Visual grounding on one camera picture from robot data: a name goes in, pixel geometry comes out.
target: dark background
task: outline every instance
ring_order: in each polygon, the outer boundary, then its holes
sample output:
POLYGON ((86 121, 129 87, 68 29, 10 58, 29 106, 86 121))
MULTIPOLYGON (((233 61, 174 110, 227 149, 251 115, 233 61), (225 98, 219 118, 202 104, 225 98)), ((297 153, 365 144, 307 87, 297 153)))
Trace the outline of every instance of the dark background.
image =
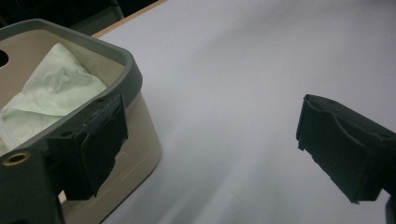
MULTIPOLYGON (((118 0, 125 17, 157 0, 118 0)), ((34 18, 70 27, 109 8, 110 0, 1 0, 0 27, 34 18)))

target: white cloth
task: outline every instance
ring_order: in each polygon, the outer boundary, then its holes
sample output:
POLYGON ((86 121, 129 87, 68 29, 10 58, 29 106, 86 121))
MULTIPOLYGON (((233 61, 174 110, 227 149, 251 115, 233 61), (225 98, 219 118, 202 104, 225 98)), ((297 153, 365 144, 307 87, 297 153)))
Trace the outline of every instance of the white cloth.
POLYGON ((0 138, 11 150, 105 88, 67 48, 56 44, 0 111, 0 138))

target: hole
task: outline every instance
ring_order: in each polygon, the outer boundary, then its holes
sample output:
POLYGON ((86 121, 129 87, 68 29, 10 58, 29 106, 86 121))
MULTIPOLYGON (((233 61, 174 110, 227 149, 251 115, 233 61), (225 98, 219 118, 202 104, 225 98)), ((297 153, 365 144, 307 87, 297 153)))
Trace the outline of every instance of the hole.
POLYGON ((0 50, 0 67, 3 67, 7 63, 8 63, 8 55, 4 51, 0 50))
POLYGON ((61 137, 66 137, 66 136, 69 136, 70 134, 72 134, 72 132, 70 132, 70 131, 62 132, 61 137))
POLYGON ((27 152, 16 153, 6 158, 6 160, 3 161, 3 165, 5 166, 18 165, 29 160, 29 158, 30 158, 30 154, 27 152))

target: plastic bin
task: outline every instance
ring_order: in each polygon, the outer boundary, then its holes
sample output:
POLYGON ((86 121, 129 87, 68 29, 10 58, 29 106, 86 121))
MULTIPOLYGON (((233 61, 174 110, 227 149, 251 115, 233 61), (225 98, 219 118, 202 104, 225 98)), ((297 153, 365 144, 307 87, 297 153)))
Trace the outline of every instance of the plastic bin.
MULTIPOLYGON (((151 174, 161 157, 161 144, 140 92, 142 76, 131 53, 48 21, 23 21, 0 30, 0 50, 9 58, 7 64, 0 65, 0 107, 21 91, 28 77, 56 43, 66 46, 88 72, 107 86, 94 99, 119 92, 124 96, 129 138, 97 197, 74 202, 60 197, 66 223, 99 223, 151 174)), ((70 119, 83 106, 20 147, 46 148, 45 141, 42 141, 46 134, 70 119)))

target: white surface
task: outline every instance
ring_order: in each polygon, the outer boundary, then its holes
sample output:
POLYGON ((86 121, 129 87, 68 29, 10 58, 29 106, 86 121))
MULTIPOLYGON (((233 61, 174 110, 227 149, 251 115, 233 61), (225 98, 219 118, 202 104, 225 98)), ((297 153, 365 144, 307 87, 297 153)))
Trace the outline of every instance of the white surface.
POLYGON ((163 144, 105 223, 385 223, 295 133, 305 94, 396 131, 396 2, 168 0, 102 37, 128 49, 163 144))

